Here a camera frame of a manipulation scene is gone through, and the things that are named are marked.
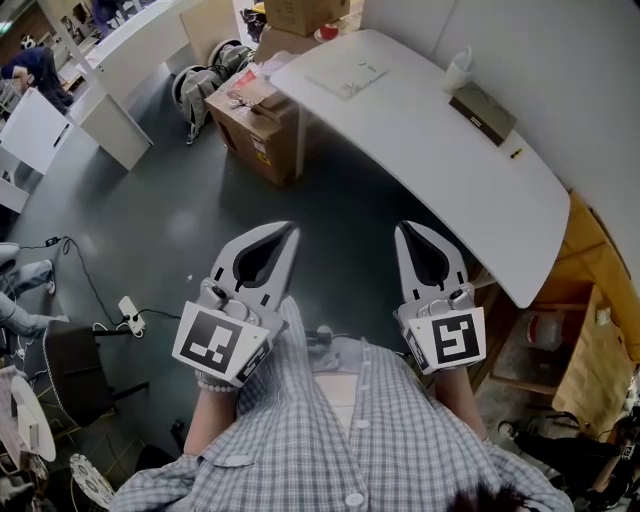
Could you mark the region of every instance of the soccer ball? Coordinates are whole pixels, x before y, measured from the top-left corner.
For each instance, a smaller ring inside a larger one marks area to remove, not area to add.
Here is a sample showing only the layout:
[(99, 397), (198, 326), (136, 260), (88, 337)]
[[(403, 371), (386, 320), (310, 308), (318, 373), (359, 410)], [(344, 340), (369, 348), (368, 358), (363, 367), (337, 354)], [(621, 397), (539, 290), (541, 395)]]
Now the soccer ball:
[(38, 43), (36, 43), (36, 40), (33, 38), (33, 36), (31, 35), (25, 35), (22, 36), (22, 40), (20, 41), (20, 48), (22, 50), (26, 50), (27, 48), (33, 48), (34, 46), (37, 46)]

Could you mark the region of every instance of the gray wall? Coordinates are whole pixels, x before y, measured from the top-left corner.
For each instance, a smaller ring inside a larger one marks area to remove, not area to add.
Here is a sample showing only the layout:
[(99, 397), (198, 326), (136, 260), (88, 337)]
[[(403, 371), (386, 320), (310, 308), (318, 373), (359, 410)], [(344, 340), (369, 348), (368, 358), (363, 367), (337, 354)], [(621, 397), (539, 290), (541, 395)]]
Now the gray wall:
[(640, 289), (640, 9), (633, 1), (366, 0), (364, 9), (368, 28), (441, 67), (473, 47), (476, 81), (598, 211)]

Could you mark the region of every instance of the red object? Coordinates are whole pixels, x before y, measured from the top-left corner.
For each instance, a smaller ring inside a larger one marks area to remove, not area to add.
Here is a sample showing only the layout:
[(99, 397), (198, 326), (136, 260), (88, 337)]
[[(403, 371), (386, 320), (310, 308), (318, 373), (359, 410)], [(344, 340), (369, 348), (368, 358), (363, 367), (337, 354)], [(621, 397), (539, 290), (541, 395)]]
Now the red object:
[(333, 23), (327, 23), (326, 25), (322, 25), (320, 27), (320, 37), (325, 41), (331, 41), (338, 37), (338, 27), (336, 27)]

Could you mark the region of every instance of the power strip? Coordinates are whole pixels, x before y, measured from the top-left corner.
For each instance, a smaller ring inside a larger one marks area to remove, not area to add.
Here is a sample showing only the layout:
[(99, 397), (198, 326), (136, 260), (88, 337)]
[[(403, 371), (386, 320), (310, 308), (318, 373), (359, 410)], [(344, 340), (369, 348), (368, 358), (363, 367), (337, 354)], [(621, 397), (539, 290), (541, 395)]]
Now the power strip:
[(118, 302), (118, 307), (127, 319), (127, 324), (129, 325), (131, 332), (136, 336), (142, 336), (144, 334), (144, 320), (142, 319), (142, 315), (138, 313), (138, 310), (133, 305), (133, 302), (128, 295), (122, 297), (122, 300)]

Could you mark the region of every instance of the plaid shirt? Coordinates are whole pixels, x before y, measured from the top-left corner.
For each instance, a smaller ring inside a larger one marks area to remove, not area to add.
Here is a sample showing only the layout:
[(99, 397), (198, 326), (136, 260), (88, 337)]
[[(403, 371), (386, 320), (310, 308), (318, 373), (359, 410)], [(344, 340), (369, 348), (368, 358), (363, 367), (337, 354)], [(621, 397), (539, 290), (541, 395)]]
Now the plaid shirt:
[(445, 511), (480, 482), (510, 484), (541, 512), (573, 510), (540, 471), (480, 441), (399, 357), (365, 341), (347, 439), (313, 379), (293, 299), (281, 313), (289, 329), (239, 393), (236, 422), (200, 457), (134, 475), (111, 510)]

